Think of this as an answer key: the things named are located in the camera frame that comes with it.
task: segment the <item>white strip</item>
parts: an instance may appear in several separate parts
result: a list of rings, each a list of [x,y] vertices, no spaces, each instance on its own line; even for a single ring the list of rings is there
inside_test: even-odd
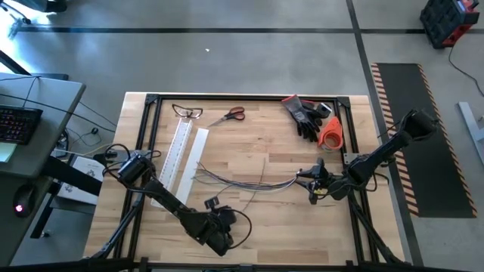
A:
[[[190,194],[191,185],[194,183],[194,176],[197,173],[198,162],[202,157],[203,148],[205,147],[206,139],[209,135],[209,130],[199,128],[197,136],[195,137],[194,145],[191,147],[190,156],[188,156],[187,165],[183,171],[180,180],[180,185],[176,191],[176,198],[183,204],[187,204],[188,194]]]
[[[167,190],[171,190],[175,182],[178,167],[182,161],[183,152],[187,146],[192,126],[193,122],[191,120],[190,122],[184,122],[181,119],[178,121],[175,136],[173,137],[172,145],[169,147],[165,163],[163,164],[163,170],[161,171],[159,178],[160,182]],[[151,200],[151,205],[162,208],[162,206],[154,199]]]

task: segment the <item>gray floor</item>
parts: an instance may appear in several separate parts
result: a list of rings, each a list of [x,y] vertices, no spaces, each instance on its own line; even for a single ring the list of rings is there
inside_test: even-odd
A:
[[[421,28],[422,0],[353,0],[365,29]],[[53,26],[201,28],[350,28],[342,0],[72,0]],[[35,20],[46,24],[45,17]],[[484,20],[476,26],[484,29]],[[363,35],[369,62],[420,63],[461,161],[478,212],[484,212],[484,167],[455,104],[484,115],[484,97],[424,35]],[[465,35],[452,59],[484,85],[484,35]],[[88,87],[82,101],[117,120],[127,91],[368,94],[353,34],[49,33],[19,32],[2,50],[31,72],[67,73]],[[81,106],[77,113],[108,125]],[[79,133],[92,126],[73,118]],[[103,143],[113,135],[101,132]],[[90,150],[77,144],[74,150]],[[82,257],[91,218],[54,212],[47,239],[25,239],[14,264]],[[413,219],[426,266],[483,270],[484,220]],[[69,244],[65,249],[61,244]]]

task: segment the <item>black glove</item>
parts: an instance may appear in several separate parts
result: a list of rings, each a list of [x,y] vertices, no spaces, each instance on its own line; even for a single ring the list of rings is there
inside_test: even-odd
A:
[[[296,121],[297,134],[304,139],[308,138],[311,142],[318,141],[318,135],[316,132],[319,132],[319,127],[316,123],[316,119],[319,119],[318,122],[321,122],[321,114],[312,108],[304,107],[297,95],[282,100],[282,104],[287,110],[289,110],[290,115],[293,117],[294,121]]]
[[[323,121],[321,121],[321,119],[323,116],[317,110],[315,110],[315,105],[312,102],[305,100],[302,100],[301,104],[304,110],[306,110],[308,113],[309,117],[312,117],[312,119],[315,120],[316,125],[322,126]]]

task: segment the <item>safety glasses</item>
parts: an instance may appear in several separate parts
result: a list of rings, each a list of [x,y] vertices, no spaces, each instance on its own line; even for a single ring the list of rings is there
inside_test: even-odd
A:
[[[198,119],[203,113],[202,108],[185,108],[177,104],[172,104],[175,113],[183,118]]]

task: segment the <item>gray desk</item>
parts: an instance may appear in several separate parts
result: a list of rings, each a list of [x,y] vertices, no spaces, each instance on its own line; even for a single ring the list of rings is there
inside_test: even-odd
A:
[[[0,73],[0,79],[22,77]],[[0,82],[0,94],[26,97],[33,79],[18,79]],[[63,82],[54,79],[37,79],[32,87],[29,99],[72,112],[78,104],[85,86],[78,82]],[[19,105],[23,101],[0,96],[0,104]],[[14,155],[6,164],[0,165],[0,267],[8,266],[14,257],[20,242],[27,232],[36,210],[39,208],[51,179],[39,177],[42,166],[54,148],[57,139],[69,121],[70,114],[39,106],[30,102],[26,107],[44,110],[41,122],[30,143],[17,146]],[[14,215],[12,202],[17,188],[26,183],[27,178],[36,179],[36,210],[28,218]]]
[[[0,79],[25,77],[0,73]],[[0,82],[0,94],[25,98],[35,78]],[[73,112],[84,93],[85,85],[40,78],[35,81],[29,100]],[[22,106],[23,101],[0,96],[0,104]],[[41,121],[29,144],[18,145],[8,163],[0,163],[0,175],[18,175],[22,178],[37,178],[45,161],[54,149],[62,131],[66,128],[70,114],[35,103],[27,102],[25,107],[43,110]]]

